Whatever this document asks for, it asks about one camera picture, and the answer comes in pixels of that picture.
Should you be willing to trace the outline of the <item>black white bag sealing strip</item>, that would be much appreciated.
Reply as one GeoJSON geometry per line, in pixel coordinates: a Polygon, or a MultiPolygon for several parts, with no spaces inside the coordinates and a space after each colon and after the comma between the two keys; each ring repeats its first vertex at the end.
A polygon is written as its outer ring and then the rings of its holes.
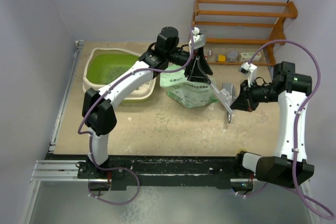
{"type": "Polygon", "coordinates": [[[232,116],[234,114],[233,110],[230,108],[230,105],[227,104],[227,96],[226,96],[226,92],[221,88],[219,89],[216,86],[215,80],[211,80],[211,88],[213,90],[213,93],[215,94],[215,96],[217,97],[217,99],[220,101],[220,103],[224,106],[224,108],[227,111],[227,114],[232,116]]]}

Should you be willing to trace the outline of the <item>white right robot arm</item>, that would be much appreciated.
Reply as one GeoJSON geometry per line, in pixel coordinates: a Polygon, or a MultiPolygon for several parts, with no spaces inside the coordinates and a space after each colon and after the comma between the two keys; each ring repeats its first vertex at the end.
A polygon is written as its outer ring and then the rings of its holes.
{"type": "Polygon", "coordinates": [[[300,108],[312,92],[312,78],[296,73],[295,64],[286,61],[276,64],[272,81],[262,85],[257,84],[255,65],[246,62],[239,71],[248,78],[240,84],[231,109],[253,112],[260,103],[277,102],[280,118],[273,156],[241,151],[236,155],[234,173],[246,177],[253,172],[259,181],[287,188],[302,184],[314,173],[314,166],[307,163],[304,144],[307,109],[300,108]]]}

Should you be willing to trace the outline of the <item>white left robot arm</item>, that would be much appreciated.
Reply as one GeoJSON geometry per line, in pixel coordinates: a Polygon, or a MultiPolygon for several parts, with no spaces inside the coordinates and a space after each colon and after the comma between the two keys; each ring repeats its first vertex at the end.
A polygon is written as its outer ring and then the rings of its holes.
{"type": "Polygon", "coordinates": [[[105,162],[109,158],[109,133],[117,124],[115,109],[128,95],[159,74],[170,73],[167,69],[170,63],[184,70],[188,81],[210,84],[209,76],[213,72],[204,57],[205,35],[194,27],[190,30],[190,36],[189,50],[185,51],[178,46],[177,29],[164,27],[156,42],[148,46],[126,73],[97,91],[90,88],[85,92],[80,126],[88,127],[88,157],[92,162],[89,170],[96,178],[102,178],[108,172],[105,162]]]}

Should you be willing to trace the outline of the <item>silver metal scoop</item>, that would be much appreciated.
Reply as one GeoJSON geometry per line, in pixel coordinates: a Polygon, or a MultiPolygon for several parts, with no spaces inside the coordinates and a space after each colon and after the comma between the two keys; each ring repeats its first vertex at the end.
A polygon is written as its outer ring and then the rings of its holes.
{"type": "Polygon", "coordinates": [[[226,92],[227,104],[231,105],[233,101],[236,99],[235,89],[231,83],[223,83],[222,89],[226,92]]]}

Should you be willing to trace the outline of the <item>green cat litter bag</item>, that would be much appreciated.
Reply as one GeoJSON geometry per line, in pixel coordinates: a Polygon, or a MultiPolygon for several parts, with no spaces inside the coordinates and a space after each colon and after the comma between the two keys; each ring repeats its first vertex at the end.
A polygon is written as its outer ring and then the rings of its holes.
{"type": "Polygon", "coordinates": [[[187,109],[200,108],[218,102],[210,85],[190,82],[184,76],[184,70],[160,74],[160,87],[168,97],[187,109]]]}

